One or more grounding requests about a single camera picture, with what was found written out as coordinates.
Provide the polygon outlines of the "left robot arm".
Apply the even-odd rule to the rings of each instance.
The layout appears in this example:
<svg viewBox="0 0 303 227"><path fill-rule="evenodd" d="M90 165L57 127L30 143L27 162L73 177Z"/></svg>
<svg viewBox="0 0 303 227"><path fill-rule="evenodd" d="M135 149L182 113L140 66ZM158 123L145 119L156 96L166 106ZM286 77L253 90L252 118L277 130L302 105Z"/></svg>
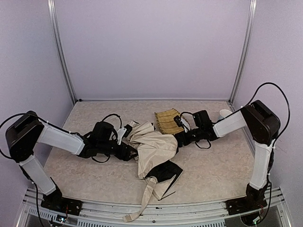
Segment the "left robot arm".
<svg viewBox="0 0 303 227"><path fill-rule="evenodd" d="M13 119L16 121L5 131L9 150L9 155L5 157L20 166L25 176L40 189L45 198L61 197L62 192L37 158L37 149L58 148L93 161L96 161L99 154L106 156L106 161L112 156L129 161L138 155L135 148L123 142L132 130L130 125L115 129L103 119L91 131L81 135L55 126L34 111L12 115L1 125Z"/></svg>

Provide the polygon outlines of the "beige folding umbrella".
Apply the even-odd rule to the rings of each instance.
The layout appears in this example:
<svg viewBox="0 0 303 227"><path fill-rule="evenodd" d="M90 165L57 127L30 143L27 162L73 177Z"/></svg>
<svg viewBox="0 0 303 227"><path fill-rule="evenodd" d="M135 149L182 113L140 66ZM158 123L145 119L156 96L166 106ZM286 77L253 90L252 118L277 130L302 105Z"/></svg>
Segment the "beige folding umbrella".
<svg viewBox="0 0 303 227"><path fill-rule="evenodd" d="M147 207L151 197L162 200L183 173L183 169L171 161L178 152L178 143L173 135L155 130L151 122L130 121L129 125L133 129L126 141L138 152L138 178L146 181L146 187L140 210L125 215L124 222L136 220Z"/></svg>

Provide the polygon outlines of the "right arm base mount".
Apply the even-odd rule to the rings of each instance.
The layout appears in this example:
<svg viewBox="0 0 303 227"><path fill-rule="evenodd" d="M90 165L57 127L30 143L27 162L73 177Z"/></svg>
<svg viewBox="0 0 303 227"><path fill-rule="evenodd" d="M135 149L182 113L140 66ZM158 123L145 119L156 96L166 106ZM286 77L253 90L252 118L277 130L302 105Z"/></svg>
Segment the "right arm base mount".
<svg viewBox="0 0 303 227"><path fill-rule="evenodd" d="M267 206L267 201L264 195L258 197L252 194L248 194L247 196L236 199L230 199L227 200L225 203L229 215L249 212Z"/></svg>

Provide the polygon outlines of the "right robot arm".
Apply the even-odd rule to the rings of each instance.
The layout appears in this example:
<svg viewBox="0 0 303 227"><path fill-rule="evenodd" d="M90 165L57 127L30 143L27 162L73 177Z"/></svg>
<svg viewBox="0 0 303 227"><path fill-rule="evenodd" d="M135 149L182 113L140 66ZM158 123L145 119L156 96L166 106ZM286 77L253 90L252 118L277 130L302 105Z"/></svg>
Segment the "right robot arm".
<svg viewBox="0 0 303 227"><path fill-rule="evenodd" d="M173 118L178 127L184 130L175 134L178 146L192 142L217 140L242 128L248 128L255 144L254 167L247 190L260 192L268 185L268 173L274 141L278 137L281 122L263 102L256 100L225 118L213 123L206 110L192 114L196 128L190 129L181 120L181 115Z"/></svg>

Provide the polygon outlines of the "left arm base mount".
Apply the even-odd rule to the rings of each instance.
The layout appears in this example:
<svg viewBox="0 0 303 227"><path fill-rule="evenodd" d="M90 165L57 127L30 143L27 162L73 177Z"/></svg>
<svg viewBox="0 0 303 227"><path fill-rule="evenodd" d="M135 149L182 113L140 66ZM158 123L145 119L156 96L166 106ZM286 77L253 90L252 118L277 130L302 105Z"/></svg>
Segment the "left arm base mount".
<svg viewBox="0 0 303 227"><path fill-rule="evenodd" d="M60 193L53 192L49 195L43 195L41 207L67 215L78 216L82 208L82 201L66 198Z"/></svg>

